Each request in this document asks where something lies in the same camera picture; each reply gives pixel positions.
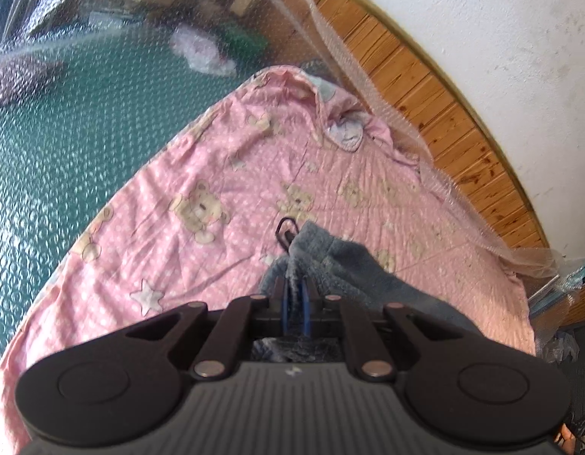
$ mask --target teddy bear print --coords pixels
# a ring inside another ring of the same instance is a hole
[[[278,121],[267,113],[263,113],[259,119],[253,115],[249,115],[247,121],[249,125],[261,130],[265,136],[282,135],[284,133]]]
[[[436,238],[436,240],[438,241],[442,241],[444,238],[442,236],[442,229],[439,228],[438,226],[436,226],[435,224],[431,225],[431,230],[434,234],[434,238]]]
[[[80,255],[86,263],[96,260],[101,255],[101,245],[94,241],[95,235],[99,232],[103,223],[113,216],[114,210],[109,205],[104,206],[76,240],[70,251]]]
[[[209,109],[208,111],[204,112],[199,118],[197,118],[188,125],[187,131],[191,138],[194,139],[194,142],[200,140],[200,137],[206,131],[206,129],[212,124],[216,115],[217,112],[215,110]]]
[[[282,188],[286,190],[286,200],[278,201],[277,205],[284,217],[292,217],[298,223],[316,220],[309,213],[314,203],[313,195],[303,191],[297,185],[283,183]]]
[[[364,193],[356,183],[350,180],[347,180],[345,184],[341,183],[337,195],[343,196],[352,207],[360,207],[364,201]]]
[[[268,78],[265,72],[257,72],[251,77],[249,82],[252,83],[256,89],[261,89],[267,85],[267,80]]]
[[[388,250],[379,250],[374,255],[374,259],[379,262],[383,270],[389,273],[396,271],[396,256],[389,253]]]
[[[208,183],[200,180],[188,197],[178,193],[170,202],[168,210],[173,212],[188,231],[193,232],[198,244],[212,243],[215,236],[208,226],[217,221],[229,224],[231,217],[217,196],[208,190]]]
[[[421,257],[425,253],[425,247],[423,246],[421,241],[417,241],[416,239],[413,239],[410,242],[410,253],[415,260],[421,259]]]
[[[400,191],[398,188],[393,186],[387,179],[381,180],[381,190],[385,195],[385,198],[394,206],[400,204]]]
[[[295,99],[304,100],[307,99],[311,94],[307,88],[303,87],[293,87],[291,88],[288,93]]]

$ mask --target pink bedsheet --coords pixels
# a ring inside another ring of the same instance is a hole
[[[0,363],[0,453],[28,441],[14,406],[25,369],[191,300],[218,309],[253,293],[287,215],[364,244],[487,337],[534,353],[521,282],[469,243],[387,126],[343,89],[268,68],[181,131],[74,244]]]

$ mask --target textured mat surface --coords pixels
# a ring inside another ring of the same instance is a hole
[[[579,345],[579,358],[571,363],[568,360],[560,364],[560,369],[568,378],[572,387],[572,405],[575,415],[580,418],[585,414],[585,324],[569,326],[565,331],[573,334]]]
[[[191,71],[170,51],[169,36],[134,28],[40,45],[34,55],[62,60],[63,75],[0,109],[0,356],[97,211],[255,71],[240,64],[234,78]]]

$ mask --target white plastic bag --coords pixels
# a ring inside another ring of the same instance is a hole
[[[579,358],[579,344],[572,335],[561,331],[545,344],[541,352],[541,357],[548,363],[561,363],[568,356],[571,362]]]
[[[170,48],[177,56],[185,56],[192,70],[222,77],[236,75],[236,63],[221,56],[215,39],[188,25],[179,24],[170,37]]]

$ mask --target wooden wall panel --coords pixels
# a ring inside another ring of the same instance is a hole
[[[578,301],[570,307],[562,325],[572,325],[580,322],[585,322],[585,288],[581,290]]]
[[[545,246],[531,208],[466,109],[436,75],[352,0],[315,0],[383,98],[421,132],[434,164],[512,247]]]

